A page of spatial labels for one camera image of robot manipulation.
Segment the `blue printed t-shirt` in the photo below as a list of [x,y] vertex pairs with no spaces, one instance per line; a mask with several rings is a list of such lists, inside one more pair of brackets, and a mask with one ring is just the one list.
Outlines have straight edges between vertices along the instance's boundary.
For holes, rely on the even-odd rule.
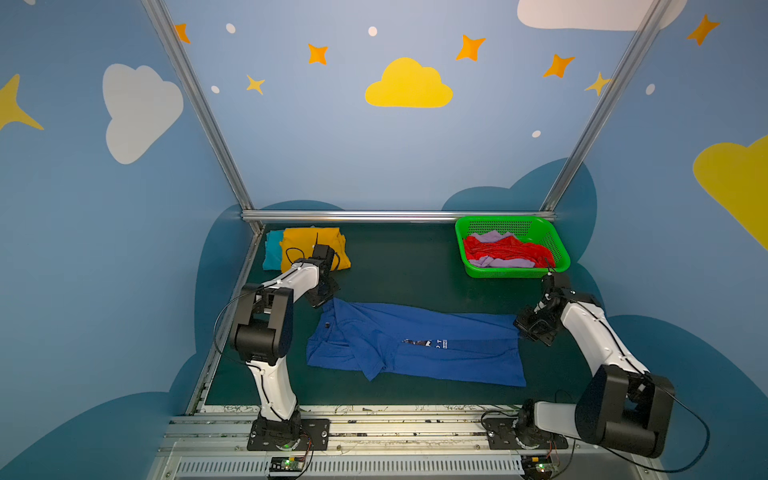
[[514,315],[447,314],[403,305],[323,306],[306,349],[307,364],[438,380],[524,387]]

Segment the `green plastic laundry basket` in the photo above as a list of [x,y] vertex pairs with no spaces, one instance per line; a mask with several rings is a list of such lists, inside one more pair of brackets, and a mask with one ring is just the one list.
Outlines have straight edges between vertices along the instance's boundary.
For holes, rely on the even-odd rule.
[[[527,243],[547,247],[556,261],[554,268],[478,268],[472,266],[465,258],[463,240],[471,234],[485,234],[493,230],[499,233],[511,232],[515,237]],[[460,218],[455,223],[460,258],[465,272],[475,279],[534,279],[541,278],[549,271],[566,272],[571,266],[571,258],[561,241],[555,227],[549,221],[532,217],[508,216],[468,216]]]

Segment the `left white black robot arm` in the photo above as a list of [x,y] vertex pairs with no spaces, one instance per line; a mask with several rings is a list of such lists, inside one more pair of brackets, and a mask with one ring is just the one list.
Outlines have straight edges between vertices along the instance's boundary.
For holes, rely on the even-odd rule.
[[305,298],[314,308],[331,300],[338,285],[331,278],[335,254],[294,262],[272,280],[247,284],[233,300],[229,343],[249,369],[260,399],[256,425],[264,431],[300,428],[298,400],[289,380],[286,357],[293,342],[294,304]]

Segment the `folded yellow t-shirt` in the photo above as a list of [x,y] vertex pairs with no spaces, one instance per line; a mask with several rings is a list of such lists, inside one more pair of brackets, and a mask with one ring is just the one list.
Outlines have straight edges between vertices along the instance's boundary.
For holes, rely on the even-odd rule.
[[309,259],[318,244],[327,245],[334,250],[334,271],[351,268],[351,260],[346,253],[346,237],[338,227],[287,228],[283,231],[283,239],[280,241],[281,272],[287,272],[299,260]]

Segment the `folded teal t-shirt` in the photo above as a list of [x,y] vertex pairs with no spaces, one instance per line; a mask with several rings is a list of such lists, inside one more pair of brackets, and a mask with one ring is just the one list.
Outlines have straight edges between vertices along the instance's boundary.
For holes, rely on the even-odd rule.
[[282,264],[283,230],[273,230],[267,233],[265,240],[265,258],[262,263],[264,271],[280,271]]

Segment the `red t-shirt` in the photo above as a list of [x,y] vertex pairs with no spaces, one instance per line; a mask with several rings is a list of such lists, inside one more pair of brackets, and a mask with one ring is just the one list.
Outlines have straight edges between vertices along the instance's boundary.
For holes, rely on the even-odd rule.
[[470,236],[463,240],[465,258],[478,268],[554,268],[556,261],[545,246],[527,243],[513,236],[483,242]]

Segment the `lilac t-shirt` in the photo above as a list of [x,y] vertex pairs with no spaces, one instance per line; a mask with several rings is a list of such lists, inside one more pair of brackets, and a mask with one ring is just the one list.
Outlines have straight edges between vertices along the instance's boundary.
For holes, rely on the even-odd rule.
[[473,233],[464,244],[466,258],[478,268],[533,268],[536,265],[531,258],[513,252],[520,241],[511,232]]

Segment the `right green circuit board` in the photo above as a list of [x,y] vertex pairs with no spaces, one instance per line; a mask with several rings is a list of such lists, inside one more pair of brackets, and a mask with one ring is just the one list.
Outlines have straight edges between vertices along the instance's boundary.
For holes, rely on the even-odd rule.
[[539,456],[522,456],[521,467],[524,479],[547,480],[554,474],[554,465],[549,458]]

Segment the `green circuit board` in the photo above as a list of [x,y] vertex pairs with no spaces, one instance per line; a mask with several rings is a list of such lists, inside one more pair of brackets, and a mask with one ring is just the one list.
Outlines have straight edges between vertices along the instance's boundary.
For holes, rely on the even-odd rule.
[[269,461],[268,474],[271,476],[299,475],[304,471],[306,456],[275,456]]
[[549,458],[539,456],[522,456],[521,467],[524,479],[547,480],[554,474],[554,465]]

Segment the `left green circuit board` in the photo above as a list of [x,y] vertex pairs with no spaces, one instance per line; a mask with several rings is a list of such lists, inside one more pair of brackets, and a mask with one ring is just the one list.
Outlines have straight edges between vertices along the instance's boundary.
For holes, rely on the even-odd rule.
[[299,475],[304,471],[306,456],[275,456],[269,461],[268,474],[271,476]]

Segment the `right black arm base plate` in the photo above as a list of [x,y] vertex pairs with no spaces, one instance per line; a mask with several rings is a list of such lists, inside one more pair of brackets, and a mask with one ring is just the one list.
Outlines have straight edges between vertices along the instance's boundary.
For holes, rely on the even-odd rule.
[[535,426],[518,426],[516,418],[485,418],[480,421],[486,431],[492,450],[549,450],[567,449],[565,436],[538,429]]

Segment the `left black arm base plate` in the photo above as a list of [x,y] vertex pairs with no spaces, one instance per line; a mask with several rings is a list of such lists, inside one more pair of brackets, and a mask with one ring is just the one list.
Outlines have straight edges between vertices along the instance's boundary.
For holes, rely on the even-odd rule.
[[251,425],[248,451],[325,451],[328,448],[330,421],[300,419],[272,421],[257,418]]

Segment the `aluminium front rail frame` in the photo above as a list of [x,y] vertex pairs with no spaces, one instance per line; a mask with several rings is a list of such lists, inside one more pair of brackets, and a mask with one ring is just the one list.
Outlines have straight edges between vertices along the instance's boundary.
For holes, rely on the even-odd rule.
[[[567,449],[492,450],[480,421],[511,418],[511,406],[318,405],[302,419],[330,421],[325,451],[248,451],[256,406],[204,405],[173,418],[151,479],[524,479],[522,456],[549,458],[553,479],[662,479],[657,460],[568,440]],[[299,475],[271,476],[275,456],[306,456]]]

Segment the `diagonal aluminium post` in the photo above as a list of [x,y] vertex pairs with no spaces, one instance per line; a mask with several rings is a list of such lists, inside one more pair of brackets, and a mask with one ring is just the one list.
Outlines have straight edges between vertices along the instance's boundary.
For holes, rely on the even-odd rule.
[[567,157],[558,176],[545,196],[539,215],[553,218],[555,210],[571,185],[576,173],[587,158],[601,131],[617,106],[623,92],[662,30],[662,22],[671,8],[670,0],[652,1],[616,69],[612,80],[601,93],[598,103],[579,136],[574,149]]
[[185,51],[183,42],[176,32],[165,2],[160,0],[142,0],[141,3],[179,77],[183,90],[201,124],[213,153],[241,207],[243,221],[249,224],[255,235],[261,236],[263,233],[261,223],[258,220],[246,220],[244,217],[246,211],[253,209],[253,202],[221,129],[214,118],[205,93]]

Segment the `left diagonal aluminium post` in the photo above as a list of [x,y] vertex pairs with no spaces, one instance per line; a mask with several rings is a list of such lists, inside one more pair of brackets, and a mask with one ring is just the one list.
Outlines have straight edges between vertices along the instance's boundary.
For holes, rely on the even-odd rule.
[[183,42],[176,32],[165,2],[160,0],[142,0],[141,3],[179,77],[183,90],[201,124],[213,153],[241,207],[243,221],[249,224],[255,235],[261,236],[263,233],[261,223],[258,220],[246,220],[244,217],[246,211],[253,209],[253,202],[221,129],[214,118],[205,93],[185,51]]

